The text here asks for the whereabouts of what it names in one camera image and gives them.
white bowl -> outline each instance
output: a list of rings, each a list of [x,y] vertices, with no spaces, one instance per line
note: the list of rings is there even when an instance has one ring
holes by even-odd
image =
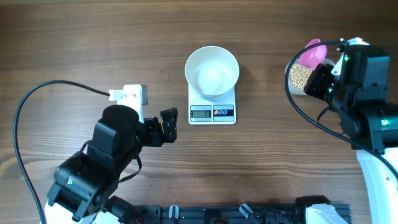
[[[286,74],[287,67],[289,66],[289,64],[290,64],[290,62],[285,67],[285,74]],[[327,59],[327,58],[324,59],[322,64],[324,64],[324,65],[332,65],[332,66],[336,65],[332,60]],[[290,74],[289,74],[288,79],[289,79],[288,86],[289,86],[289,90],[290,90],[291,94],[293,94],[293,95],[307,95],[307,94],[305,94],[304,90],[299,90],[298,88],[293,86],[293,83],[290,80]]]
[[[235,86],[239,65],[234,55],[222,47],[202,47],[189,56],[185,78],[202,97],[218,98]]]

green led light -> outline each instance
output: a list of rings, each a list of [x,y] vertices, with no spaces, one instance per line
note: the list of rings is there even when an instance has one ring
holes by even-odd
[[[381,125],[387,125],[389,124],[388,120],[381,120]]]

white cable connector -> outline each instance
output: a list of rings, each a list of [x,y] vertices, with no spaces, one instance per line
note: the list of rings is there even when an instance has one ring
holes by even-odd
[[[142,106],[148,104],[147,86],[134,84],[125,85],[123,90],[110,90],[109,100],[116,101],[118,105],[128,106],[139,115],[139,121],[144,123],[144,116],[142,115]]]

beans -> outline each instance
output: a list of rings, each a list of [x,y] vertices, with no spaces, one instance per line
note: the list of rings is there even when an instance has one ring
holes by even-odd
[[[295,63],[290,69],[290,81],[294,87],[298,88],[299,90],[303,90],[311,73],[312,70],[310,68],[306,68],[298,63]]]

pink lid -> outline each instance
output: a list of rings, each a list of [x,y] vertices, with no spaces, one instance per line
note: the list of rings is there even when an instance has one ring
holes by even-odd
[[[311,40],[307,46],[311,46],[313,44],[320,43],[320,39],[313,39]],[[326,53],[328,52],[328,49],[326,48],[325,45],[321,45],[318,47],[314,47],[313,49],[308,50],[304,54],[300,56],[300,61],[299,64],[306,67],[306,68],[311,68],[312,70],[315,70],[315,68],[318,66],[319,63],[322,63],[326,57]]]

